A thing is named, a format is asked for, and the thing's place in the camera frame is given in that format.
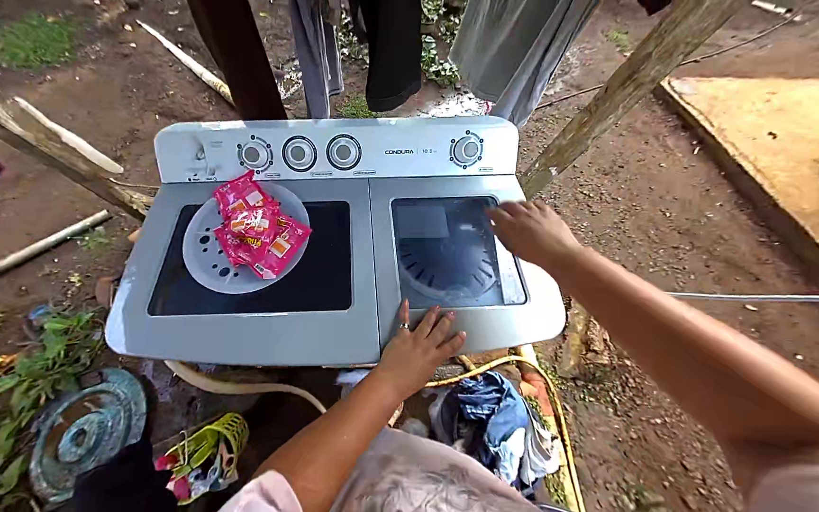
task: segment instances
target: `white pipe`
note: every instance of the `white pipe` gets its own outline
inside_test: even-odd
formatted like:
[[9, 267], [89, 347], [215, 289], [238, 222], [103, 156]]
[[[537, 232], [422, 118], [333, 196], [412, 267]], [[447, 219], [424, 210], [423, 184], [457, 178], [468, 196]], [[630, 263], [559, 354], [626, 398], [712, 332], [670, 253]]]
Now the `white pipe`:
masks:
[[198, 389], [203, 389], [209, 393], [217, 394], [258, 394], [258, 393], [292, 393], [301, 396], [308, 400], [319, 413], [327, 413], [325, 406], [312, 393], [295, 387], [289, 384], [275, 384], [275, 383], [230, 383], [226, 381], [219, 381], [212, 377], [208, 377], [195, 370], [191, 366], [178, 361], [164, 361], [167, 367], [178, 375], [183, 381], [195, 386]]
[[162, 45], [164, 45], [171, 54], [175, 55], [177, 59], [181, 60], [182, 64], [185, 64], [188, 69], [191, 69], [195, 73], [195, 75], [198, 75], [198, 78], [203, 80], [205, 84], [208, 84], [211, 86], [211, 88], [220, 93], [223, 99], [226, 99], [230, 105], [233, 107], [235, 106], [233, 103], [233, 97], [231, 94], [229, 94], [229, 86], [227, 86], [226, 82], [219, 79], [217, 75], [214, 75], [208, 71], [206, 67], [199, 64], [197, 60], [192, 58], [189, 54], [183, 52], [178, 46], [170, 43], [169, 40], [158, 31], [154, 30], [146, 23], [143, 23], [141, 20], [136, 19], [135, 21], [141, 25], [142, 29], [147, 30], [153, 37], [156, 37], [156, 39]]
[[109, 213], [106, 210], [100, 210], [99, 212], [91, 215], [90, 217], [81, 220], [78, 223], [72, 224], [71, 226], [68, 226], [67, 228], [61, 230], [58, 233], [53, 233], [46, 238], [43, 238], [39, 241], [36, 241], [28, 245], [28, 247], [25, 247], [22, 250], [18, 250], [17, 252], [9, 254], [8, 256], [0, 260], [0, 274], [11, 268], [17, 267], [18, 265], [20, 265], [23, 262], [26, 262], [27, 260], [30, 260], [31, 258], [43, 252], [44, 250], [49, 250], [55, 247], [59, 243], [62, 243], [63, 241], [67, 240], [70, 237], [73, 237], [74, 235], [83, 233], [88, 229], [97, 226], [98, 224], [102, 224], [112, 216], [113, 216], [112, 213]]

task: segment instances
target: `wooden board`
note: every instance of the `wooden board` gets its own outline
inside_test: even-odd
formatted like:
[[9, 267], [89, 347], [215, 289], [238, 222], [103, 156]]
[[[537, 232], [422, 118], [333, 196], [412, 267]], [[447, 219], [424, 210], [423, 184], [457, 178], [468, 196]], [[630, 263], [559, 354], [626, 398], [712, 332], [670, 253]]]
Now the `wooden board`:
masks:
[[819, 79], [666, 78], [655, 94], [819, 284]]

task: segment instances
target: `gray cloth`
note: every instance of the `gray cloth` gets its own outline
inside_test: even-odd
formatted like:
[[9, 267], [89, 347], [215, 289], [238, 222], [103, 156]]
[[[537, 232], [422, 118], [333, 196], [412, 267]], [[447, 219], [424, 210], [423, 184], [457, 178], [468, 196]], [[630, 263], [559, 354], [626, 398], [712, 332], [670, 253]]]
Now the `gray cloth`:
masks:
[[329, 118], [330, 96], [343, 90], [334, 27], [322, 18], [318, 0], [290, 0], [290, 21], [309, 118]]
[[450, 60], [493, 116], [518, 127], [599, 0], [470, 0]]

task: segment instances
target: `detergent packet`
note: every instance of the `detergent packet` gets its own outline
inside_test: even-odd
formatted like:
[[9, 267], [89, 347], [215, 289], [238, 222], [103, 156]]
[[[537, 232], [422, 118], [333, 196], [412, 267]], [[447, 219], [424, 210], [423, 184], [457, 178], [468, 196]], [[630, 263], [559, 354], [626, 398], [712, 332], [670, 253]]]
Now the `detergent packet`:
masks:
[[246, 208], [235, 211], [227, 222], [227, 227], [236, 236], [260, 238], [262, 233], [276, 226], [278, 207]]
[[279, 276], [305, 244], [311, 234], [311, 228], [282, 213], [277, 216], [277, 233], [267, 245], [266, 252], [260, 260], [251, 260], [248, 266], [255, 274], [264, 279]]
[[254, 170], [249, 170], [242, 176], [217, 187], [214, 197], [217, 198], [223, 220], [229, 220], [235, 212], [247, 208], [279, 206], [279, 203], [257, 184]]
[[214, 228], [214, 236], [217, 237], [217, 242], [220, 244], [220, 249], [227, 255], [227, 259], [233, 265], [247, 265], [246, 257], [248, 252], [245, 250], [245, 243], [236, 236], [224, 225]]

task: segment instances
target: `clothesline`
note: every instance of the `clothesline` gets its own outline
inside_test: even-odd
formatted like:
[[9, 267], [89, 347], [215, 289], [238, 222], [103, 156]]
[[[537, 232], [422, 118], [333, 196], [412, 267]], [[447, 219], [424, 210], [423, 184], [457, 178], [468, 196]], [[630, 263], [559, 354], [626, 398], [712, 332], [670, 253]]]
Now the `clothesline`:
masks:
[[[790, 21], [794, 21], [795, 19], [800, 18], [801, 16], [802, 16], [802, 11], [799, 11], [798, 14], [793, 15], [793, 16], [791, 16], [789, 18], [785, 18], [784, 20], [780, 21], [776, 25], [774, 25], [774, 26], [760, 32], [759, 34], [751, 37], [750, 39], [746, 39], [745, 41], [742, 41], [740, 43], [735, 43], [734, 45], [727, 46], [725, 48], [716, 50], [714, 52], [710, 52], [708, 54], [704, 54], [704, 55], [700, 55], [700, 56], [697, 56], [697, 57], [689, 58], [689, 59], [685, 60], [684, 62], [682, 62], [681, 64], [678, 64], [678, 67], [681, 67], [682, 65], [685, 65], [685, 64], [695, 64], [695, 63], [698, 63], [698, 62], [700, 62], [702, 60], [705, 60], [707, 58], [717, 56], [717, 55], [721, 55], [721, 54], [724, 54], [725, 52], [732, 51], [735, 48], [738, 48], [740, 46], [744, 46], [744, 45], [747, 45], [749, 43], [752, 43], [752, 42], [756, 41], [757, 39], [760, 39], [761, 37], [766, 36], [767, 34], [772, 32], [773, 30], [776, 30], [776, 29], [782, 27], [783, 25], [789, 23]], [[599, 85], [592, 86], [592, 87], [587, 87], [585, 89], [581, 89], [579, 91], [572, 92], [571, 94], [566, 94], [566, 95], [562, 96], [561, 98], [552, 99], [550, 101], [540, 103], [539, 106], [537, 106], [535, 109], [533, 109], [533, 111], [535, 112], [536, 110], [545, 109], [547, 107], [551, 107], [552, 105], [557, 105], [557, 104], [559, 104], [559, 103], [561, 103], [563, 101], [566, 101], [568, 99], [577, 97], [577, 96], [579, 96], [581, 94], [586, 94], [588, 92], [592, 92], [592, 91], [594, 91], [596, 89], [600, 89], [600, 88], [602, 88], [604, 86], [605, 86], [605, 82], [602, 82]]]

